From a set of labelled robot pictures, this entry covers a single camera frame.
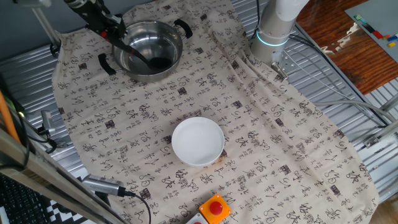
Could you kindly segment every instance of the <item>keyboard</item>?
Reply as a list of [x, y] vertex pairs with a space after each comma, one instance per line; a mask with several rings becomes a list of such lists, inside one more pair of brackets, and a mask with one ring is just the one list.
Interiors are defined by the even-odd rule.
[[10, 224], [47, 224], [50, 219], [39, 193], [9, 177], [0, 175], [0, 207]]

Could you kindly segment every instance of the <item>stainless steel pot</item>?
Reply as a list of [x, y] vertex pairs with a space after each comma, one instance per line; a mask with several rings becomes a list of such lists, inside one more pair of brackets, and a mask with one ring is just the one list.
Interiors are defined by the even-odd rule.
[[[180, 26], [185, 31], [181, 39], [174, 26]], [[192, 36], [192, 30], [187, 23], [177, 19], [173, 26], [159, 21], [142, 21], [126, 28], [127, 36], [123, 38], [125, 44], [139, 51], [146, 59], [166, 58], [171, 66], [159, 72], [150, 69], [141, 59], [112, 46], [112, 54], [121, 69], [114, 70], [106, 61], [106, 54], [98, 56], [102, 68], [109, 74], [124, 70], [132, 79], [140, 82], [155, 82], [168, 77], [178, 66], [185, 39]]]

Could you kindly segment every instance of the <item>beige tablecloth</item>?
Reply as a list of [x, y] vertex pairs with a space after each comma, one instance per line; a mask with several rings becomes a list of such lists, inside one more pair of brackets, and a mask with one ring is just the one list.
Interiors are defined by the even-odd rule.
[[[156, 83], [106, 74], [97, 55], [111, 46], [96, 34], [62, 35], [53, 89], [88, 172], [145, 198], [153, 223], [184, 223], [217, 192], [233, 211], [223, 223], [368, 223], [379, 197], [354, 147], [251, 55], [229, 1], [156, 1], [124, 15], [128, 24], [178, 18], [194, 35], [175, 73]], [[193, 116], [225, 135], [224, 152], [207, 167], [189, 167], [172, 150], [174, 128]], [[111, 200], [132, 223], [148, 222], [138, 200]]]

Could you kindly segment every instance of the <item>pot handle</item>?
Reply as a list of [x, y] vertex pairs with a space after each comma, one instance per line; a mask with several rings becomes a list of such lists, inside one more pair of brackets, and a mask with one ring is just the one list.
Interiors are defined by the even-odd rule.
[[176, 21], [174, 21], [174, 25], [180, 26], [184, 29], [185, 37], [187, 39], [189, 39], [193, 35], [192, 30], [189, 27], [189, 25], [186, 22], [182, 21], [181, 19], [177, 19]]
[[99, 64], [105, 70], [108, 75], [115, 75], [115, 69], [111, 68], [109, 64], [106, 62], [106, 53], [98, 55]]

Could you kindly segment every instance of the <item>wooden surface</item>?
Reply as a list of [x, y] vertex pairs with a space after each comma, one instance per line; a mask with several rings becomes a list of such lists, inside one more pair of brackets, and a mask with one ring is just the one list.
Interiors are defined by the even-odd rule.
[[297, 19], [364, 95], [398, 77], [398, 63], [345, 13], [365, 1], [310, 0]]
[[373, 213], [369, 224], [397, 224], [398, 223], [398, 195], [392, 196], [381, 203]]

